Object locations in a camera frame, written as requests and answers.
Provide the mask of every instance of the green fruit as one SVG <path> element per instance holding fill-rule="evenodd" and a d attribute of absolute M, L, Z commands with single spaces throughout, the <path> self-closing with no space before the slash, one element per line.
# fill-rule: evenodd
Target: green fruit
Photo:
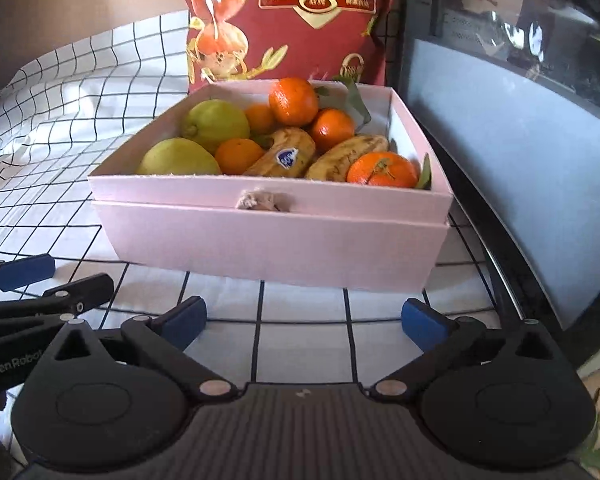
<path fill-rule="evenodd" d="M 248 139 L 249 121 L 236 105 L 220 99 L 202 101 L 181 123 L 182 136 L 194 140 L 212 155 L 229 139 Z"/>
<path fill-rule="evenodd" d="M 140 175 L 204 175 L 220 174 L 213 156 L 192 140 L 175 137 L 158 142 L 144 154 L 137 174 Z"/>

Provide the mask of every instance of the pink box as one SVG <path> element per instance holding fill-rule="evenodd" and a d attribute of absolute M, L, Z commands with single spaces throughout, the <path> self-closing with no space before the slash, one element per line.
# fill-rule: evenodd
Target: pink box
<path fill-rule="evenodd" d="M 421 290 L 448 230 L 451 188 L 411 113 L 390 88 L 360 85 L 372 121 L 392 149 L 422 163 L 432 189 L 394 189 L 294 178 L 139 176 L 142 156 L 178 136 L 181 117 L 200 101 L 246 107 L 266 102 L 271 81 L 216 83 L 171 107 L 89 176 L 93 205 L 122 260 L 154 267 L 307 286 Z M 321 106 L 343 107 L 339 83 Z M 238 210 L 245 191 L 276 193 L 288 212 Z"/>

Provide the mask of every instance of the screw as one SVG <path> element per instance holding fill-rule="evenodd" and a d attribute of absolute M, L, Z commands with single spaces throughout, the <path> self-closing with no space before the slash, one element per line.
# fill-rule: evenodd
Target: screw
<path fill-rule="evenodd" d="M 231 384 L 227 381 L 214 379 L 211 381 L 205 381 L 200 384 L 200 392 L 209 397 L 219 397 L 225 395 L 231 391 Z"/>
<path fill-rule="evenodd" d="M 376 392 L 387 397 L 397 397 L 406 391 L 407 385 L 394 379 L 387 379 L 376 384 Z"/>

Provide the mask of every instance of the red snack bag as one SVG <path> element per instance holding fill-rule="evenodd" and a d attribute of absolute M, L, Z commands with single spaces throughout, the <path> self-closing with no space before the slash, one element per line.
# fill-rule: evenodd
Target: red snack bag
<path fill-rule="evenodd" d="M 190 90 L 208 81 L 327 79 L 384 84 L 372 25 L 391 0 L 187 0 Z"/>

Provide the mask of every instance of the checkered tablecloth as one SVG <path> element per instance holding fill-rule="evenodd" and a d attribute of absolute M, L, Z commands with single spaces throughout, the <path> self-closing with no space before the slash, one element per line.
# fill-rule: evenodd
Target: checkered tablecloth
<path fill-rule="evenodd" d="M 115 282 L 109 304 L 83 317 L 118 327 L 201 296 L 209 323 L 186 353 L 238 386 L 247 381 L 370 385 L 417 357 L 400 327 L 408 297 L 451 317 L 497 326 L 480 242 L 457 205 L 425 290 L 375 294 L 233 280 L 118 260 L 91 205 L 87 175 L 116 147 L 186 95 L 187 11 L 64 46 L 23 67 L 0 93 L 0 260 L 50 253 L 51 280 L 0 300 L 96 272 Z M 24 460 L 9 424 L 19 387 L 0 412 L 0 438 Z"/>

